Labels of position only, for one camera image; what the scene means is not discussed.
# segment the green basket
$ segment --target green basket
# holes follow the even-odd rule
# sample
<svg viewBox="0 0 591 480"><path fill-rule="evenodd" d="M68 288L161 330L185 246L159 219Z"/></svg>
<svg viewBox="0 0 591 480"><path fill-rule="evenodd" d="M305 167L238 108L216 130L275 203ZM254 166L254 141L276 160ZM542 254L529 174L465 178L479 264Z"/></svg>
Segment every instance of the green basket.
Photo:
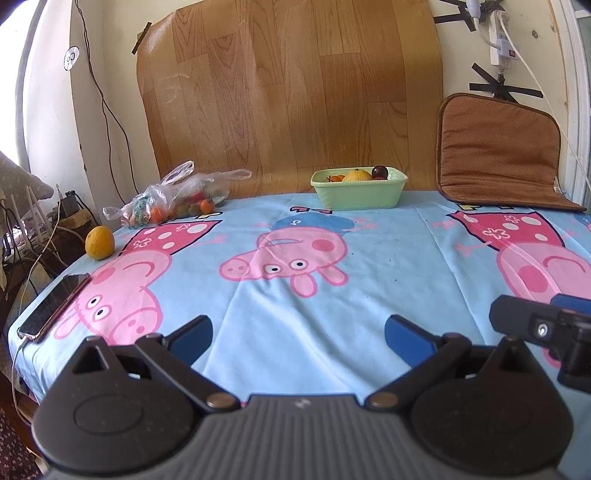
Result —
<svg viewBox="0 0 591 480"><path fill-rule="evenodd" d="M329 210L368 210L394 208L398 204L408 177L396 168L388 167L387 180L326 181L332 175L347 175L359 168L369 173L372 167L333 168L312 175L315 188L324 208Z"/></svg>

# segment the plastic bag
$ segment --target plastic bag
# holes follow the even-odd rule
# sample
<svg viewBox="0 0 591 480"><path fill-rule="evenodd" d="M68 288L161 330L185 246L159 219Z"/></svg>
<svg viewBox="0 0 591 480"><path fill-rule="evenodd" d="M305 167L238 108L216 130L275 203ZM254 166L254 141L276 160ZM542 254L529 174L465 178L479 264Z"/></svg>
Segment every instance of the plastic bag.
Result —
<svg viewBox="0 0 591 480"><path fill-rule="evenodd" d="M193 161L176 167L160 183L150 185L143 193L120 209L103 208L107 220L121 219L121 225L142 228L168 220L211 213L230 194L230 180L247 180L250 170L197 173Z"/></svg>

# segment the smartphone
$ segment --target smartphone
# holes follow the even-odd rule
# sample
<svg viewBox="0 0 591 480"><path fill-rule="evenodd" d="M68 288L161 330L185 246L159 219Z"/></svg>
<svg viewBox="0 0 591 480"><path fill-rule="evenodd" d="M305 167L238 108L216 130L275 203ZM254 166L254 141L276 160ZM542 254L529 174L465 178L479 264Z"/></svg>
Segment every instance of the smartphone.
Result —
<svg viewBox="0 0 591 480"><path fill-rule="evenodd" d="M49 292L37 308L18 328L20 338L28 338L40 342L46 331L52 327L59 316L65 311L80 290L91 280L88 273L82 275L66 275Z"/></svg>

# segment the wood grain sheet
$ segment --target wood grain sheet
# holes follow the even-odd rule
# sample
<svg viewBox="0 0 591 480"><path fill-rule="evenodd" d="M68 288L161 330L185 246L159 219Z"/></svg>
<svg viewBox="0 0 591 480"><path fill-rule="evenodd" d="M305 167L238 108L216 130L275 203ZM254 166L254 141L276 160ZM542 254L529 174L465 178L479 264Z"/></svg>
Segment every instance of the wood grain sheet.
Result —
<svg viewBox="0 0 591 480"><path fill-rule="evenodd" d="M441 55L427 0L203 0L148 31L138 86L162 175L249 168L233 196L394 166L436 188Z"/></svg>

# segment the white flower print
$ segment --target white flower print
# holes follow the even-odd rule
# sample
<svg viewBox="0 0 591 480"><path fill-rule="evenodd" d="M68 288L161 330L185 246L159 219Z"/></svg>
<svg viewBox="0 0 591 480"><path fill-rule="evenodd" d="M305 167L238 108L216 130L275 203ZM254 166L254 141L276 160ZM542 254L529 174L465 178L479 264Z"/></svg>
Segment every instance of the white flower print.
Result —
<svg viewBox="0 0 591 480"><path fill-rule="evenodd" d="M135 248L143 248L143 247L147 246L151 241L152 241L151 238L142 238L141 240L136 240L134 242L134 247Z"/></svg>
<svg viewBox="0 0 591 480"><path fill-rule="evenodd" d="M497 229L487 228L486 230L484 230L482 232L482 235L491 236L491 237L495 238L496 240L501 240L503 238L511 238L511 235L509 235L502 228L497 228Z"/></svg>

